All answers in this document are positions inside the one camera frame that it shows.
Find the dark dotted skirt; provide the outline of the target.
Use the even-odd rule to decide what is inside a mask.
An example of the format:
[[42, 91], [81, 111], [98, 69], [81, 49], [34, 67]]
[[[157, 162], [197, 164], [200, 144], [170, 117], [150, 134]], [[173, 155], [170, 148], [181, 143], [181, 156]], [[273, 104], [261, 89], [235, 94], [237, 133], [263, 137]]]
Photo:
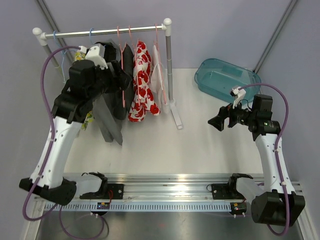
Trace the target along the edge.
[[133, 72], [134, 72], [134, 54], [131, 47], [126, 43], [124, 50], [122, 51], [123, 56], [123, 70], [126, 74], [130, 76], [130, 82], [128, 88], [124, 91], [124, 107], [123, 107], [123, 93], [121, 91], [116, 91], [112, 93], [111, 96], [111, 106], [113, 116], [117, 120], [124, 120], [129, 113], [132, 102], [134, 100], [135, 91], [133, 83]]

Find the pink hanger of dotted skirt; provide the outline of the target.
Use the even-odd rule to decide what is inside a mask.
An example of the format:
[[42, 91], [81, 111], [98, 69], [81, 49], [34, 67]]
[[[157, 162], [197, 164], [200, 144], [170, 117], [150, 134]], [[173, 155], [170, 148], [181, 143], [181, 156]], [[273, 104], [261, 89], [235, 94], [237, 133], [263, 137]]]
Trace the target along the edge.
[[[121, 56], [121, 69], [124, 69], [124, 50], [127, 46], [127, 42], [124, 43], [122, 46], [121, 36], [120, 36], [120, 28], [117, 26], [117, 37], [118, 37], [118, 46], [120, 49], [120, 56]], [[125, 100], [125, 91], [122, 91], [122, 106], [125, 109], [126, 108], [126, 100]]]

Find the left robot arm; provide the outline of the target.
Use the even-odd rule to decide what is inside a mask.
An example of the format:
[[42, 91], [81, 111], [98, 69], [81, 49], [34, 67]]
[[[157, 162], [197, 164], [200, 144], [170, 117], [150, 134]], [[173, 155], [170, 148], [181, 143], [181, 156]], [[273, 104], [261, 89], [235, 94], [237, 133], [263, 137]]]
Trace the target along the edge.
[[32, 176], [21, 179], [19, 187], [55, 204], [69, 204], [76, 195], [77, 183], [63, 174], [76, 135], [98, 98], [126, 90], [131, 79], [117, 60], [108, 62], [106, 67], [88, 59], [75, 61], [51, 110], [54, 129], [40, 160], [45, 167], [37, 167]]

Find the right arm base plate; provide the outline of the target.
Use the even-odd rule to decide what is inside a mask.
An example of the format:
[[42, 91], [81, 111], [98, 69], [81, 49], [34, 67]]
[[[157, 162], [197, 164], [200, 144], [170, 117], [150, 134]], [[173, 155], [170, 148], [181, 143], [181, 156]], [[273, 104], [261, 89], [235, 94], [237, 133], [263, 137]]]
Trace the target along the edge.
[[211, 193], [214, 200], [245, 200], [246, 198], [234, 187], [227, 183], [211, 184]]

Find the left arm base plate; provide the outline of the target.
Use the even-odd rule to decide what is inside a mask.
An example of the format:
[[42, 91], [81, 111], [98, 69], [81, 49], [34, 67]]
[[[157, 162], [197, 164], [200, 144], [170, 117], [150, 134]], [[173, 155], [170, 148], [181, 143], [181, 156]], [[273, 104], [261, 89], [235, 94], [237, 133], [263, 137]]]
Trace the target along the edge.
[[96, 192], [87, 192], [80, 195], [82, 200], [122, 200], [124, 185], [120, 183], [106, 183]]

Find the white skirt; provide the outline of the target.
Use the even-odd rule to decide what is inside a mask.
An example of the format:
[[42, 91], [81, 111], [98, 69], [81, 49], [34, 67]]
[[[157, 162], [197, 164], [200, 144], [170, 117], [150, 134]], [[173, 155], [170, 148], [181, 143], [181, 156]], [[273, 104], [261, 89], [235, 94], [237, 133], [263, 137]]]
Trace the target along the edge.
[[166, 77], [165, 77], [165, 70], [162, 64], [162, 74], [164, 80], [164, 87], [165, 87], [165, 95], [166, 95], [166, 105], [164, 104], [164, 96], [162, 91], [161, 85], [161, 77], [160, 77], [160, 68], [159, 68], [159, 61], [158, 61], [158, 53], [156, 49], [156, 45], [154, 44], [152, 47], [152, 74], [150, 77], [149, 88], [155, 94], [154, 100], [157, 103], [158, 107], [165, 113], [168, 114], [170, 111], [169, 106], [169, 97], [167, 93], [167, 84], [166, 84]]

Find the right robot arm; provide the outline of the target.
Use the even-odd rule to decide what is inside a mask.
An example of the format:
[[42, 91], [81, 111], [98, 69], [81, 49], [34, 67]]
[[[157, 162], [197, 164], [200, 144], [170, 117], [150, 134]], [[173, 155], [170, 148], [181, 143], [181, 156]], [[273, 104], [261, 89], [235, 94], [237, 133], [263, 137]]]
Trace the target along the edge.
[[255, 183], [249, 174], [233, 173], [227, 183], [211, 184], [215, 200], [246, 200], [251, 207], [255, 223], [293, 226], [305, 208], [305, 198], [297, 195], [288, 172], [282, 150], [279, 122], [272, 120], [273, 99], [271, 96], [256, 94], [252, 108], [243, 109], [242, 104], [222, 106], [218, 114], [208, 120], [208, 124], [218, 131], [236, 124], [248, 127], [261, 159], [263, 187]]

